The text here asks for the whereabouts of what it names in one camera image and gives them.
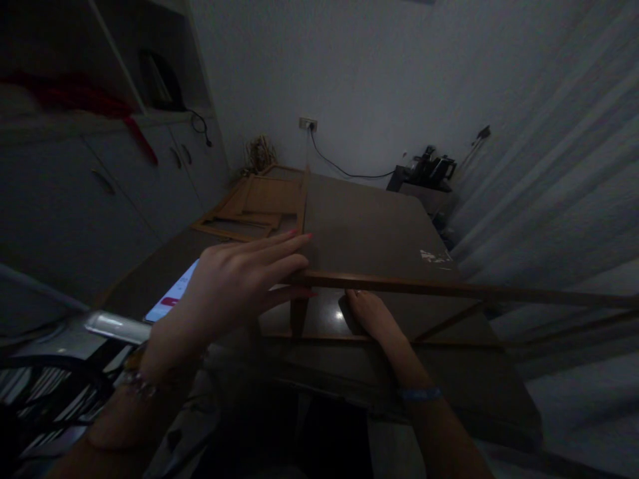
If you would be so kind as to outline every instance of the smartphone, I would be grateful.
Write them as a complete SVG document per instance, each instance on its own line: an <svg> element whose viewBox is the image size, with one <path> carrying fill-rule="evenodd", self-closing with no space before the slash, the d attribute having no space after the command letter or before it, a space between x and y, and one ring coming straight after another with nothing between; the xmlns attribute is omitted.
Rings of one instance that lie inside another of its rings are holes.
<svg viewBox="0 0 639 479"><path fill-rule="evenodd" d="M198 265L198 261L200 260L196 259L195 263L186 270L186 273L184 273L180 279L171 286L171 289L169 289L164 296L162 296L162 299L160 299L160 301L158 301L157 304L146 314L144 320L147 323L155 323L158 319L163 318L171 309L173 309L178 301L180 301L184 294L184 290L191 279L193 270Z"/></svg>

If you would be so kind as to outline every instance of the power outlet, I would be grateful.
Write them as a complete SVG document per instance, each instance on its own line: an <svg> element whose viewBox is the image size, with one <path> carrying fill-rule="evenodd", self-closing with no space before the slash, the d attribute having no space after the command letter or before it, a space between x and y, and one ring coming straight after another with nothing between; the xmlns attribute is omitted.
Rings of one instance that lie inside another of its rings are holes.
<svg viewBox="0 0 639 479"><path fill-rule="evenodd" d="M316 132L318 130L318 121L312 120L310 118L300 117L300 128L302 130L308 130L308 128L313 125L313 131Z"/></svg>

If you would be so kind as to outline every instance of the table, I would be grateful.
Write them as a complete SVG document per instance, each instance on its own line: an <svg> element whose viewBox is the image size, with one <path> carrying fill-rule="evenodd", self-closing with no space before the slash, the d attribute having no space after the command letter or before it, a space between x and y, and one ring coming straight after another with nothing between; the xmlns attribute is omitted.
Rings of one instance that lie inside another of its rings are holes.
<svg viewBox="0 0 639 479"><path fill-rule="evenodd" d="M314 235L302 250L311 269L460 281L455 262L422 205L411 196L312 174L305 232ZM218 242L215 236L183 231L120 281L102 309L142 319L202 250ZM344 307L343 291L317 292L309 303L305 334L361 334ZM410 339L474 303L399 293L379 296ZM289 319L289 308L282 305L263 315L260 325L264 333L283 333L289 329ZM435 338L497 341L481 314ZM417 354L473 436L526 450L539 445L540 415L504 351L427 346L418 348ZM266 341L264 355L270 365L281 366L276 368L278 374L291 383L379 412L401 414L392 372L376 344Z"/></svg>

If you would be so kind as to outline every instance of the left hand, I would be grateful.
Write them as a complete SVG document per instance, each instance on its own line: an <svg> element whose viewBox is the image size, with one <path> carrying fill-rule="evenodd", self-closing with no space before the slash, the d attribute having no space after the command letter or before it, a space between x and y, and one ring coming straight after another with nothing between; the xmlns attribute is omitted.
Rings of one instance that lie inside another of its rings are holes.
<svg viewBox="0 0 639 479"><path fill-rule="evenodd" d="M182 299L151 329L143 373L161 375L245 320L292 299L311 297L311 291L301 286L271 291L283 278L308 266L296 251L310 236L295 236L292 231L205 249Z"/></svg>

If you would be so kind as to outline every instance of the hand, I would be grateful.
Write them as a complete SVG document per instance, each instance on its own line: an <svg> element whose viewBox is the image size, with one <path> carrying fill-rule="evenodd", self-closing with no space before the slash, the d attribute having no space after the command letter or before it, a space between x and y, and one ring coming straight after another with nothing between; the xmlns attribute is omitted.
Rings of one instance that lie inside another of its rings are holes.
<svg viewBox="0 0 639 479"><path fill-rule="evenodd" d="M368 291L346 290L355 319L382 347L406 342L395 318L379 296Z"/></svg>
<svg viewBox="0 0 639 479"><path fill-rule="evenodd" d="M201 353L246 320L292 299L311 297L311 291L302 286L270 291L283 278L308 266L308 260L295 251L310 236L295 236L292 231L205 249L182 299L151 329L142 367L154 363L154 370L164 371Z"/></svg>

